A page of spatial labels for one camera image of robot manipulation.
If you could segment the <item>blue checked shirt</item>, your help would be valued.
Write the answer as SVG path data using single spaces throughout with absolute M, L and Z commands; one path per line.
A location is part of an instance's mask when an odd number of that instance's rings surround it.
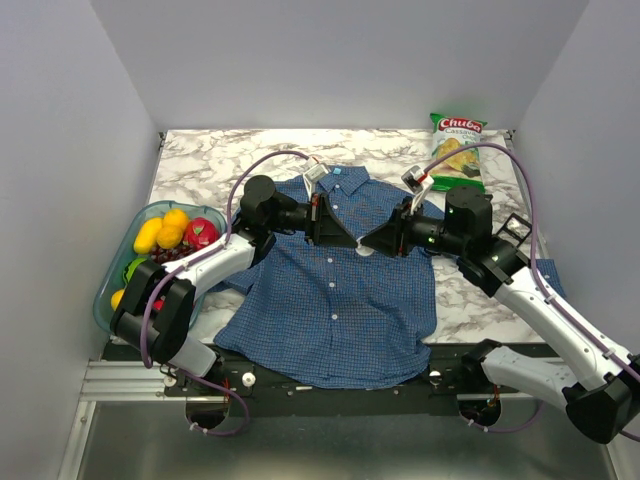
M 431 255 L 311 246 L 278 235 L 267 257 L 218 284 L 245 299 L 217 346 L 326 389 L 393 387 L 421 374 L 437 326 Z

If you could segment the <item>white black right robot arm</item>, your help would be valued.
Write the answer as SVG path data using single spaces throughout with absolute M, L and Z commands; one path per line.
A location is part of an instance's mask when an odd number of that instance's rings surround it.
M 533 261 L 492 231 L 489 195 L 475 187 L 450 190 L 441 219 L 411 200 L 365 235 L 362 246 L 389 257 L 415 247 L 456 257 L 463 277 L 510 309 L 563 360 L 554 365 L 486 339 L 464 355 L 460 379 L 469 390 L 509 387 L 564 411 L 587 438 L 607 444 L 639 413 L 639 358 L 578 314 Z

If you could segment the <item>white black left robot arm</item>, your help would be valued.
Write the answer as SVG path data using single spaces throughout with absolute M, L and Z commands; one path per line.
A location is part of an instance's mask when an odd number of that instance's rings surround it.
M 228 277 L 266 258 L 277 233 L 304 233 L 313 246 L 355 248 L 357 241 L 336 217 L 325 193 L 299 203 L 277 191 L 274 181 L 254 176 L 245 184 L 231 233 L 188 257 L 137 267 L 110 322 L 111 333 L 141 357 L 187 373 L 201 395 L 214 393 L 222 372 L 214 350 L 189 334 L 196 301 Z

